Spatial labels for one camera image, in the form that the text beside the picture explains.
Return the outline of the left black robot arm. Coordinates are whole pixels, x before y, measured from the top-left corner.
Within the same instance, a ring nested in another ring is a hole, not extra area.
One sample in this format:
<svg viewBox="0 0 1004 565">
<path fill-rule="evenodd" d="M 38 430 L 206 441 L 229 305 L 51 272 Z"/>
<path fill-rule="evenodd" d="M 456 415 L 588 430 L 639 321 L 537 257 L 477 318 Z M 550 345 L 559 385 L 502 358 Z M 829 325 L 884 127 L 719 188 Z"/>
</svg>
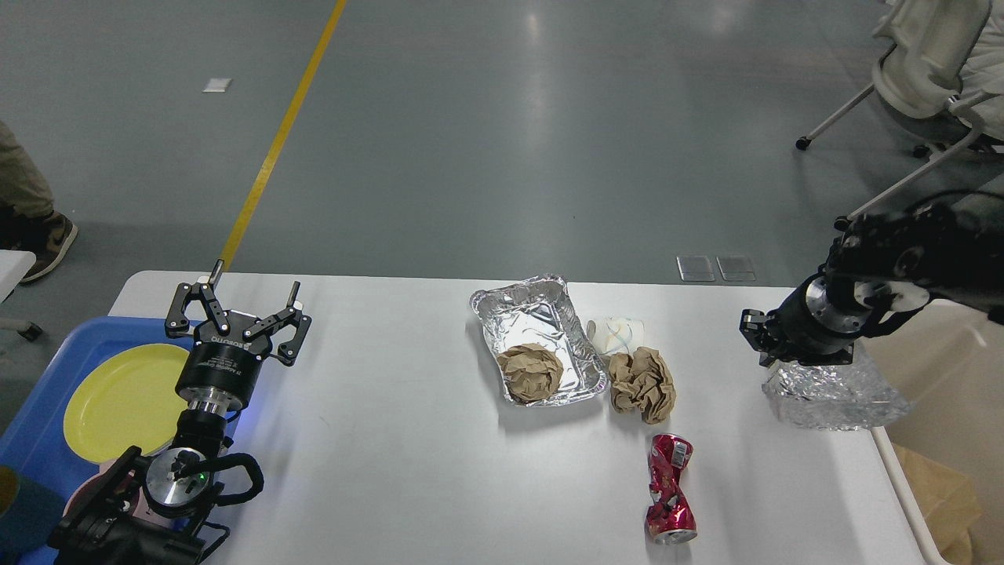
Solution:
<svg viewBox="0 0 1004 565">
<path fill-rule="evenodd" d="M 218 507 L 241 505 L 264 490 L 254 457 L 232 453 L 228 425 L 253 397 L 263 364 L 290 367 L 312 319 L 295 282 L 283 308 L 269 317 L 226 310 L 216 297 L 224 261 L 204 280 L 180 283 L 166 314 L 167 337 L 193 337 L 176 394 L 185 401 L 176 434 L 161 450 L 137 446 L 69 505 L 48 537 L 57 564 L 201 564 L 230 535 L 208 543 L 200 532 Z"/>
</svg>

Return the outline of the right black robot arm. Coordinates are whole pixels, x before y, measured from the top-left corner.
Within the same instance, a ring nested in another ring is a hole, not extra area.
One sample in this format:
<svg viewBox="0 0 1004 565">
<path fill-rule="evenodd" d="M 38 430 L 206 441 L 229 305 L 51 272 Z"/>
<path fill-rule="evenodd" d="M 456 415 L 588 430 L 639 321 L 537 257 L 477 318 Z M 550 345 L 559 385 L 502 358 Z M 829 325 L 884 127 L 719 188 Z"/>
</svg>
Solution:
<svg viewBox="0 0 1004 565">
<path fill-rule="evenodd" d="M 740 315 L 763 367 L 847 365 L 861 337 L 896 332 L 935 300 L 1001 324 L 1000 191 L 940 191 L 899 212 L 840 216 L 835 228 L 828 257 L 779 307 Z"/>
</svg>

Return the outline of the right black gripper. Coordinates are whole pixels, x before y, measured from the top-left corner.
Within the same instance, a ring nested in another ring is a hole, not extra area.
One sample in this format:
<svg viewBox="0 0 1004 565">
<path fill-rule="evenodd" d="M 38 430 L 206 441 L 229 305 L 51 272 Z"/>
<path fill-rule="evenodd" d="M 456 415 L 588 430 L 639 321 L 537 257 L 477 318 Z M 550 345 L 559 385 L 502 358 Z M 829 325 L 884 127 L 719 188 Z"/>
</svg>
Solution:
<svg viewBox="0 0 1004 565">
<path fill-rule="evenodd" d="M 849 365 L 854 342 L 863 335 L 868 308 L 854 297 L 849 282 L 811 276 L 773 311 L 745 308 L 739 332 L 769 368 L 777 360 L 803 366 Z M 768 322 L 773 321 L 773 333 Z"/>
</svg>

